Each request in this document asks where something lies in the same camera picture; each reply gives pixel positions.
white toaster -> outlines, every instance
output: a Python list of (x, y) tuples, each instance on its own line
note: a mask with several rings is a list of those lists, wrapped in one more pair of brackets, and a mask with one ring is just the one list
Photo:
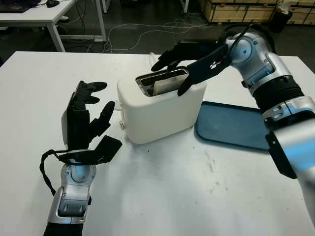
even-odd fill
[(193, 85), (182, 96), (177, 90), (156, 94), (155, 81), (170, 77), (187, 77), (184, 67), (172, 72), (165, 71), (124, 78), (117, 82), (121, 127), (136, 144), (148, 143), (192, 127), (197, 120), (206, 82)]

blue tray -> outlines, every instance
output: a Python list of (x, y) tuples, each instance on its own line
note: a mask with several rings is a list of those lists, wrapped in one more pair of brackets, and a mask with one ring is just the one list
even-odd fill
[(269, 133), (261, 111), (215, 102), (202, 102), (195, 124), (198, 136), (204, 140), (268, 150), (265, 140)]

gray floor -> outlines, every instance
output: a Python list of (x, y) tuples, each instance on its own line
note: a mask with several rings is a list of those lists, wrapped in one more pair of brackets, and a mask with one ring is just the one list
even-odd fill
[[(216, 39), (226, 25), (207, 24), (202, 14), (197, 12), (198, 6), (194, 3), (196, 1), (191, 0), (190, 2), (192, 13), (183, 15), (179, 0), (151, 0), (149, 3), (143, 3), (137, 7), (123, 7), (119, 0), (112, 0), (108, 14), (104, 14), (107, 36), (110, 32), (109, 37), (114, 49), (112, 53), (148, 54), (153, 52), (161, 54), (182, 39)], [(85, 0), (79, 0), (79, 3), (84, 8)], [(70, 9), (67, 16), (70, 17), (71, 21), (77, 19), (76, 8)], [(95, 7), (91, 4), (91, 0), (87, 0), (84, 22), (86, 34), (99, 34)], [(131, 25), (131, 23), (155, 25), (156, 27)], [(125, 25), (110, 31), (121, 24)], [(166, 27), (165, 24), (166, 26), (180, 27), (202, 25), (202, 27), (171, 28)], [(61, 33), (81, 33), (81, 21), (60, 24), (59, 31)], [(314, 27), (286, 26), (282, 33), (273, 34), (273, 37), (279, 55), (299, 56), (315, 72)], [(104, 45), (91, 41), (64, 41), (64, 46), (67, 52), (86, 52), (88, 48), (90, 53), (111, 52), (109, 43)], [(0, 38), (0, 57), (7, 60), (15, 51), (53, 52), (56, 50), (47, 30), (15, 28), (9, 35)]]

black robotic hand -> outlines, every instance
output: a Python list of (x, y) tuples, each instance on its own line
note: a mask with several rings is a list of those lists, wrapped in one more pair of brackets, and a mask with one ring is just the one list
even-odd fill
[(151, 70), (158, 71), (167, 66), (167, 69), (171, 71), (181, 61), (197, 60), (187, 66), (189, 76), (177, 91), (178, 96), (181, 96), (192, 85), (218, 75), (231, 65), (229, 57), (226, 57), (227, 52), (228, 46), (221, 39), (218, 41), (180, 41), (174, 49), (164, 52)]

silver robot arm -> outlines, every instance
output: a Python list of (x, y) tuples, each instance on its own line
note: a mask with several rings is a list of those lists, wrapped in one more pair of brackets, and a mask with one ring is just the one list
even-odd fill
[[(80, 81), (62, 116), (63, 141), (67, 150), (49, 150), (42, 156), (39, 168), (54, 195), (44, 236), (82, 235), (88, 206), (92, 201), (90, 185), (96, 176), (96, 165), (110, 162), (122, 145), (119, 140), (105, 135), (94, 150), (88, 149), (92, 139), (102, 135), (110, 126), (109, 120), (115, 106), (113, 101), (108, 102), (99, 118), (92, 122), (86, 109), (86, 104), (99, 101), (91, 94), (106, 86), (106, 83), (86, 84)], [(64, 163), (61, 187), (57, 191), (53, 189), (44, 169), (44, 161), (51, 154)]]
[[(259, 24), (251, 24), (239, 34), (230, 31), (243, 26), (228, 26), (216, 40), (180, 41), (164, 52), (151, 70), (165, 66), (172, 70), (183, 60), (196, 60), (187, 66), (189, 76), (177, 92), (181, 96), (190, 86), (220, 74), (230, 65), (235, 67), (243, 77), (242, 85), (263, 113), (270, 131), (266, 136), (270, 155), (281, 174), (298, 179), (315, 226), (315, 103), (303, 94), (276, 54), (268, 31)], [(246, 32), (249, 28), (265, 37)]]
[[(229, 47), (237, 36), (226, 39)], [(315, 225), (315, 103), (304, 96), (283, 61), (258, 34), (245, 33), (232, 49), (231, 60), (263, 111), (270, 131), (269, 152), (278, 170), (298, 179)]]

